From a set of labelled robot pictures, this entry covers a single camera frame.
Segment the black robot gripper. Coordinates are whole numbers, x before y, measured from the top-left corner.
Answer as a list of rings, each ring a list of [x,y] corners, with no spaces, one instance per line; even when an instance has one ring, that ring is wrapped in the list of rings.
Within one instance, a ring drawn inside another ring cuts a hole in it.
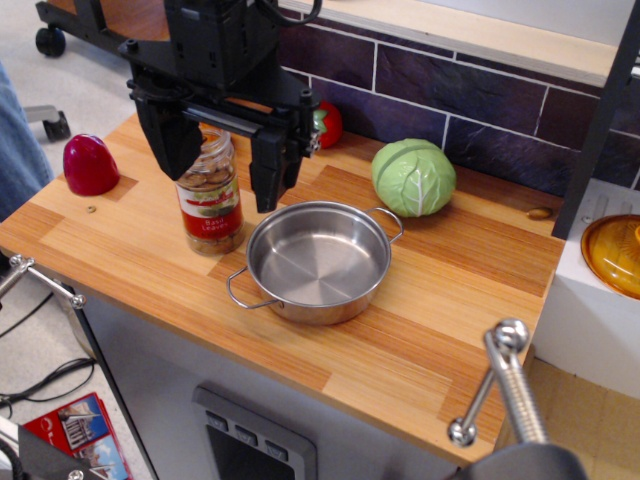
[[[200,122],[251,138],[250,180],[258,213],[296,185],[303,157],[318,148],[317,93],[286,72],[280,33],[314,21],[275,1],[167,1],[172,69],[129,62],[140,125],[161,170],[177,181],[201,153]]]

